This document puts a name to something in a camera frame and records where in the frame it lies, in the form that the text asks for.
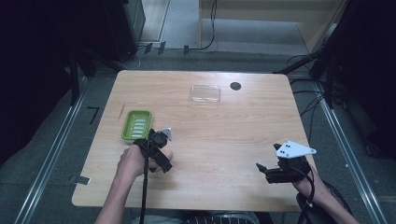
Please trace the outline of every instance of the black cable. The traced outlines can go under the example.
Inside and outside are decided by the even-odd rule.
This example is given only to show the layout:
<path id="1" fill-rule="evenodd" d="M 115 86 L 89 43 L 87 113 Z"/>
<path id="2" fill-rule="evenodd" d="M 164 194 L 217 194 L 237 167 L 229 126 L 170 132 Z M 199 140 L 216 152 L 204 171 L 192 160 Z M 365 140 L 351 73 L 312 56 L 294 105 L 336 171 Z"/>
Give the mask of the black cable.
<path id="1" fill-rule="evenodd" d="M 213 5 L 212 5 L 212 9 L 210 11 L 210 23 L 212 26 L 212 39 L 209 42 L 209 44 L 204 47 L 204 48 L 200 48 L 200 49 L 189 49 L 189 50 L 204 50 L 204 49 L 208 49 L 212 44 L 213 41 L 215 40 L 215 19 L 216 19 L 216 14 L 217 14 L 217 9 L 218 9 L 218 0 L 213 0 Z"/>
<path id="2" fill-rule="evenodd" d="M 145 213 L 146 213 L 146 199 L 147 199 L 147 194 L 148 194 L 148 176 L 149 176 L 149 134 L 148 134 L 148 145 L 147 145 L 147 152 L 144 156 L 145 158 L 145 166 L 143 169 L 143 175 L 144 175 L 144 180 L 143 180 L 143 193 L 142 193 L 142 208 L 140 209 L 140 224 L 144 223 L 145 220 Z"/>
<path id="3" fill-rule="evenodd" d="M 309 135 L 308 135 L 308 143 L 311 141 L 311 135 L 312 135 L 312 124 L 314 122 L 314 114 L 315 114 L 315 110 L 317 109 L 318 104 L 320 103 L 321 100 L 323 100 L 324 96 L 321 96 L 318 98 L 317 102 L 315 103 L 315 105 L 313 106 L 312 109 L 312 114 L 311 114 L 311 123 L 309 124 Z"/>
<path id="4" fill-rule="evenodd" d="M 145 221 L 146 213 L 146 199 L 148 194 L 148 175 L 149 175 L 149 157 L 145 156 L 145 166 L 144 166 L 144 180 L 143 180 L 143 195 L 142 195 L 142 208 L 140 209 L 140 224 Z"/>
<path id="5" fill-rule="evenodd" d="M 344 199 L 341 192 L 335 186 L 331 185 L 330 183 L 328 183 L 324 180 L 322 180 L 322 181 L 341 200 L 344 208 L 348 211 L 348 213 L 353 216 L 352 210 L 350 209 L 349 205 L 347 204 L 347 201 Z"/>
<path id="6" fill-rule="evenodd" d="M 122 62 L 120 62 L 120 63 L 125 63 L 125 62 L 128 62 L 128 60 L 130 60 L 131 58 L 132 58 L 132 55 L 134 55 L 132 52 L 128 52 L 128 57 L 126 57 L 126 59 L 125 60 L 123 60 Z"/>
<path id="7" fill-rule="evenodd" d="M 310 111 L 311 109 L 313 109 L 313 108 L 314 108 L 313 106 L 310 107 L 310 108 L 309 108 L 309 106 L 311 106 L 311 105 L 312 105 L 314 102 L 316 102 L 317 100 L 321 100 L 321 98 L 323 98 L 323 97 L 324 97 L 324 96 L 320 95 L 320 96 L 316 97 L 313 101 L 311 101 L 311 102 L 306 106 L 305 110 L 303 110 L 303 112 L 300 113 L 300 117 L 301 117 L 302 115 L 304 115 L 306 112 L 308 112 L 308 111 Z"/>
<path id="8" fill-rule="evenodd" d="M 296 172 L 300 173 L 301 175 L 303 175 L 309 181 L 309 183 L 311 184 L 311 192 L 309 193 L 309 196 L 308 196 L 308 198 L 306 200 L 306 204 L 304 205 L 304 207 L 303 207 L 303 209 L 301 211 L 301 214 L 299 216 L 298 222 L 297 222 L 298 224 L 302 224 L 304 222 L 305 214 L 306 214 L 306 211 L 308 209 L 307 206 L 312 206 L 312 201 L 314 200 L 314 196 L 315 196 L 314 174 L 312 174 L 312 179 L 311 179 L 311 177 L 309 177 L 308 175 L 304 174 L 301 170 L 296 169 L 294 167 L 289 167 L 289 168 L 291 170 L 296 171 Z"/>
<path id="9" fill-rule="evenodd" d="M 293 94 L 303 93 L 303 92 L 313 92 L 313 93 L 324 94 L 324 91 L 294 91 Z"/>
<path id="10" fill-rule="evenodd" d="M 283 216 L 282 216 L 282 224 L 285 224 L 285 218 L 286 218 L 286 213 L 283 213 Z"/>
<path id="11" fill-rule="evenodd" d="M 298 81 L 312 81 L 312 82 L 318 82 L 320 84 L 325 84 L 324 81 L 314 80 L 314 79 L 311 79 L 311 78 L 297 78 L 297 79 L 294 79 L 293 81 L 291 81 L 290 85 L 292 85 L 292 84 L 294 84 L 295 82 L 298 82 Z"/>
<path id="12" fill-rule="evenodd" d="M 310 56 L 310 54 L 294 55 L 294 56 L 290 57 L 290 58 L 286 61 L 286 67 L 289 67 L 289 62 L 290 62 L 291 59 L 293 59 L 293 58 L 297 58 L 297 57 L 303 57 L 303 58 L 308 57 L 308 58 L 309 58 L 309 56 Z M 306 64 L 304 64 L 304 67 L 305 67 L 306 69 L 308 69 L 308 71 L 311 70 L 311 68 L 307 67 Z"/>

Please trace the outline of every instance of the green tray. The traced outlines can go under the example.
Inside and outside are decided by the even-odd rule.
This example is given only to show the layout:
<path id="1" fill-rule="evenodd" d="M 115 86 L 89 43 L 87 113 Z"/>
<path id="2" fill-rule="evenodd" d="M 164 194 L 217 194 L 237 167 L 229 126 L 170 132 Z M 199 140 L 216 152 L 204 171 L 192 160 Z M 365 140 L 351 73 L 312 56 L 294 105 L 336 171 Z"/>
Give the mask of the green tray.
<path id="1" fill-rule="evenodd" d="M 128 112 L 122 130 L 122 139 L 132 143 L 139 138 L 147 138 L 151 128 L 151 113 L 147 110 L 132 110 Z"/>

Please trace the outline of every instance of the table top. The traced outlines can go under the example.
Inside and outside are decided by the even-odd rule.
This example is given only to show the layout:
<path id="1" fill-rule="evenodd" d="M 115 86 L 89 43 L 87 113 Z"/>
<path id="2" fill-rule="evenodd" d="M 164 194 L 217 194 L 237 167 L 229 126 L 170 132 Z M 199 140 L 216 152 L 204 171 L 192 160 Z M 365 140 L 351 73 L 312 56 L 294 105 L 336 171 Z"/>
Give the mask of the table top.
<path id="1" fill-rule="evenodd" d="M 238 82 L 239 91 L 230 88 Z M 220 102 L 191 101 L 191 87 L 220 88 Z M 149 110 L 152 128 L 172 128 L 173 168 L 148 173 L 147 208 L 235 211 L 299 211 L 291 184 L 268 184 L 256 162 L 276 168 L 274 143 L 308 146 L 284 75 L 218 72 L 121 71 L 101 118 L 72 202 L 102 206 L 128 147 L 121 132 L 127 113 Z M 313 158 L 307 156 L 314 164 Z M 126 206 L 140 207 L 143 176 L 132 186 Z"/>

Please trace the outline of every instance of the wooden table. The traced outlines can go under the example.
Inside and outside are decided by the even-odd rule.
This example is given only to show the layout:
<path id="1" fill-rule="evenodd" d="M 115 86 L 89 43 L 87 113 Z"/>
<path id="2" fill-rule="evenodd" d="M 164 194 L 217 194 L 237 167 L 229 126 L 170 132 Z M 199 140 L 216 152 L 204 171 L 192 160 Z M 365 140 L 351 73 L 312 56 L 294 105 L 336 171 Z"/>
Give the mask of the wooden table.
<path id="1" fill-rule="evenodd" d="M 242 88 L 234 91 L 232 82 Z M 196 105 L 191 86 L 221 89 L 220 103 Z M 121 71 L 109 96 L 77 185 L 73 204 L 102 206 L 117 162 L 130 110 L 149 110 L 156 131 L 171 127 L 173 168 L 148 174 L 148 208 L 299 211 L 291 184 L 268 184 L 256 162 L 276 168 L 274 143 L 307 146 L 286 76 L 215 72 Z M 313 164 L 311 156 L 307 157 Z M 143 177 L 134 182 L 128 207 L 141 204 Z"/>
<path id="2" fill-rule="evenodd" d="M 199 0 L 199 47 L 202 19 L 211 18 L 213 1 Z M 306 48 L 313 52 L 322 45 L 346 5 L 347 0 L 218 0 L 216 19 L 296 22 Z"/>

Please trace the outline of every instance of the black round object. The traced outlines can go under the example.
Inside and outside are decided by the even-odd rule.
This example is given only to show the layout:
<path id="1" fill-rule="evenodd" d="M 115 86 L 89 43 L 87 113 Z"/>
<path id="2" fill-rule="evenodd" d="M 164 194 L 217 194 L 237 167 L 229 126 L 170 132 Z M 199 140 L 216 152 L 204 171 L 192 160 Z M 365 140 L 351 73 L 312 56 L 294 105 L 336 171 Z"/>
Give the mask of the black round object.
<path id="1" fill-rule="evenodd" d="M 230 87 L 231 87 L 231 89 L 233 89 L 235 91 L 239 91 L 242 88 L 242 86 L 241 86 L 241 84 L 239 84 L 239 82 L 231 83 Z"/>

